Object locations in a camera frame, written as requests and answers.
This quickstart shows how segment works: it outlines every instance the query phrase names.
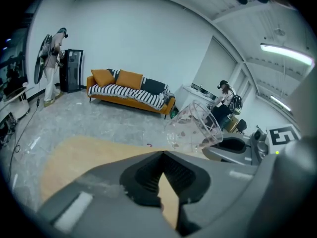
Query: white wall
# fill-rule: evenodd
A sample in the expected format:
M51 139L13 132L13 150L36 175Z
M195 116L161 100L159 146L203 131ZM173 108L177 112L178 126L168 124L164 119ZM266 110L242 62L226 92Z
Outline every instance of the white wall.
M54 35L61 27L65 27L72 0L42 0L30 26L26 44L26 68L28 76L27 98L36 94L47 85L43 76L39 86L34 84L34 67L43 39L47 34ZM67 49L67 41L63 40L62 49ZM59 71L54 75L54 82L59 82Z
M266 131L269 126L290 124L291 122L270 105L256 98L256 91L253 88L247 99L244 101L241 114L237 119L247 122L246 135L251 135L257 130L257 125L261 130Z
M236 64L227 51L212 39L193 83L219 96L217 85L221 80L229 81Z
M169 85L191 84L214 30L165 0L77 0L68 45L83 49L83 85L91 69L124 69Z

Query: cable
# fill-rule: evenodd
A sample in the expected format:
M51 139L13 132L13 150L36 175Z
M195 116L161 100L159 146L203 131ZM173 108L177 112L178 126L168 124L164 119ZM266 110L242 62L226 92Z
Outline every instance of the cable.
M7 137L7 136L12 136L13 134L14 134L14 132L13 132L13 133L9 133L9 132L8 132L8 133L5 135L5 137ZM2 146L3 146L3 145L6 145L6 144L10 141L10 139L11 139L11 137L8 137L7 140L6 140L4 143L1 142L1 145L2 145Z
M37 102L36 102L36 109L34 111L34 113L32 114L31 118L29 119L28 123L26 124L26 126L24 127L18 141L16 142L16 131L14 132L14 148L13 148L13 151L12 151L12 154L11 154L11 159L10 159L10 165L9 165L9 172L8 172L8 177L7 177L7 183L10 182L10 178L11 178L11 170L12 170L12 160L13 160L13 155L14 153L18 153L20 150L21 150L21 146L19 145L19 141L26 129L26 127L29 125L30 121L32 120L34 114L36 113L36 111L38 110L38 107L39 107L39 104L40 104L40 99L38 98L37 99Z
M40 92L40 83L41 83L41 81L39 81L39 91L38 91L38 93ZM39 99L39 96L38 96L38 99ZM38 101L38 100L37 100Z

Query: orange sofa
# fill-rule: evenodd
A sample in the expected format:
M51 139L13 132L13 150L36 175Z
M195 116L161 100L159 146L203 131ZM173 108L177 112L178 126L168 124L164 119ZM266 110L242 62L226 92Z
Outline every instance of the orange sofa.
M88 77L87 78L87 94L88 94L89 88L91 86L94 86L94 85L96 85L96 81L95 81L94 77L93 76ZM137 109L143 109L143 110L152 111L155 113L160 113L160 114L165 115L165 118L170 113L171 109L173 108L173 106L175 104L175 98L171 98L169 100L169 103L164 104L164 106L161 110L155 110L146 104L137 102L136 100L133 100L130 98L122 99L119 97L102 96L102 95L92 95L92 96L88 96L88 97L90 98L89 102L91 101L91 98L95 98L95 99L109 101L109 102L129 106L129 107L133 107L133 108L137 108Z

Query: white table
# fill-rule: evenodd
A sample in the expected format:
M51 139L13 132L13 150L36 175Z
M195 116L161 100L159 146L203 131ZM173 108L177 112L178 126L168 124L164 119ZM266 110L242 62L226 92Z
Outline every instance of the white table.
M23 96L25 92L26 87L18 88L10 93L5 99L3 99L3 101L1 101L0 114L2 119L10 112L12 113L15 120L18 120L25 114L28 114L30 106L28 101Z
M193 100L197 100L204 104L206 107L209 104L214 104L214 101L203 95L201 92L197 92L194 88L191 88L190 86L184 86L179 89L175 93L176 98L176 107L179 111L187 107Z

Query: person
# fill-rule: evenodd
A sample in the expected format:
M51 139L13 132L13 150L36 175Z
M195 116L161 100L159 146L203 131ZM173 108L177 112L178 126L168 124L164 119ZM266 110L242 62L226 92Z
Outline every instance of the person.
M218 124L221 124L221 121L231 113L228 106L230 105L232 98L236 94L236 91L225 80L220 81L218 89L221 89L221 96L214 104L211 113L213 117L217 120ZM220 102L222 102L222 105L219 108L215 108Z
M66 33L66 28L64 27L60 28L59 31L52 37L51 53L45 61L44 68L44 74L46 79L48 80L48 85L45 89L44 107L48 107L49 105L53 104L56 99L62 96L62 92L55 87L53 78L55 64L57 63L57 56L59 55L59 60L63 59L63 53L60 50L62 39L67 37L68 35Z

